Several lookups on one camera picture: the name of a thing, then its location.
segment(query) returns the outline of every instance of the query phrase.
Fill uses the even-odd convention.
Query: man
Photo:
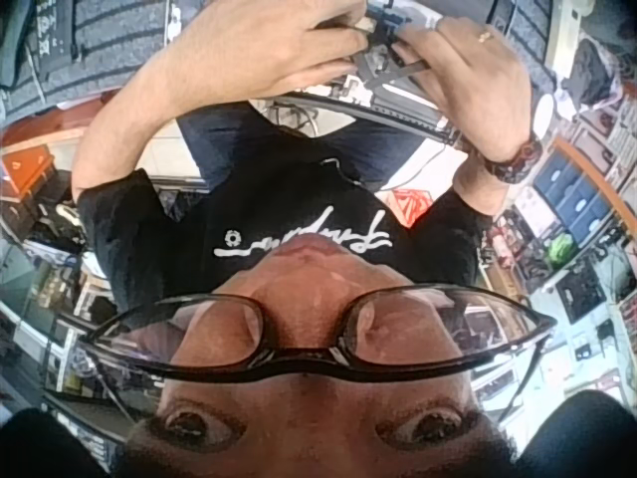
[[[297,138],[238,103],[353,73],[347,58],[367,41],[347,25],[364,10],[213,2],[87,131],[74,197],[118,307],[133,309],[101,337],[115,361],[138,365],[124,385],[113,376],[111,396],[146,417],[120,476],[513,473],[465,373],[489,346],[461,346],[452,327],[469,305],[498,300],[411,287],[473,284],[483,232],[519,179],[509,174],[531,166],[530,80],[502,36],[452,18],[401,32],[396,52],[431,66],[414,78],[475,147],[410,230],[361,184],[387,180],[417,137],[358,121]],[[211,189],[180,223],[134,172],[173,118]]]

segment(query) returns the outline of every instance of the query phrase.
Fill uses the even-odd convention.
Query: printed logo
[[[232,249],[220,249],[217,248],[213,251],[217,257],[248,257],[254,251],[271,251],[281,244],[285,244],[293,237],[301,234],[320,234],[321,236],[328,237],[336,244],[340,244],[344,247],[348,247],[352,252],[356,254],[363,254],[371,249],[377,249],[379,247],[392,247],[393,243],[389,239],[389,234],[386,232],[377,231],[376,228],[385,217],[385,211],[382,209],[376,212],[366,234],[355,234],[351,228],[347,229],[327,229],[322,228],[331,213],[334,211],[333,206],[328,206],[322,215],[312,224],[307,227],[297,227],[291,231],[288,231],[283,238],[275,239],[274,237],[264,237],[259,241],[253,242],[250,247],[246,249],[238,249],[241,244],[241,234],[239,231],[229,230],[226,233],[226,245]]]
[[[239,231],[231,229],[226,232],[226,245],[228,247],[239,247],[241,245],[241,234]]]

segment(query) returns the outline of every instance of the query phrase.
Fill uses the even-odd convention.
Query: jeans
[[[334,157],[345,174],[377,190],[424,140],[364,119],[323,137],[298,137],[270,123],[247,102],[202,108],[177,123],[210,190],[231,174],[255,170],[259,162]]]

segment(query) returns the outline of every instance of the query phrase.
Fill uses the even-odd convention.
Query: finger
[[[346,25],[354,25],[367,10],[366,0],[290,0],[290,3],[291,8],[304,10],[308,28],[335,18],[340,18]]]
[[[467,63],[440,33],[407,26],[398,36],[431,66],[438,78],[462,79],[470,73]]]
[[[438,23],[438,31],[472,67],[490,69],[498,58],[513,54],[497,29],[478,25],[468,18],[445,18]],[[491,33],[492,38],[481,42],[485,33]]]
[[[490,32],[494,36],[494,41],[486,42],[487,47],[493,47],[496,51],[501,52],[503,55],[509,57],[518,58],[518,54],[513,49],[507,37],[493,25],[487,25],[486,31]]]
[[[480,36],[486,32],[484,27],[468,18],[445,17],[438,22],[436,29],[468,65],[485,62],[485,56],[489,51],[485,49],[485,44],[480,42]]]
[[[302,39],[303,54],[298,70],[346,58],[367,48],[367,37],[351,28],[330,28],[306,32]]]
[[[402,58],[406,65],[419,62],[421,58],[416,52],[414,52],[408,45],[396,43],[392,45],[393,50]],[[447,97],[442,89],[440,80],[436,77],[436,73],[432,70],[420,72],[412,75],[416,80],[420,88],[427,94],[427,96],[440,108],[445,110],[448,105]]]
[[[262,97],[282,95],[302,88],[328,83],[343,75],[356,73],[356,66],[345,60],[335,60],[293,73],[277,81]]]

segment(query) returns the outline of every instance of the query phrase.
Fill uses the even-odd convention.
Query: eye
[[[161,438],[193,451],[221,451],[245,432],[245,426],[237,420],[199,409],[191,403],[171,406],[158,421],[155,431]]]
[[[399,449],[423,448],[460,435],[465,423],[457,411],[447,407],[421,410],[399,423],[384,423],[376,428],[378,436]]]

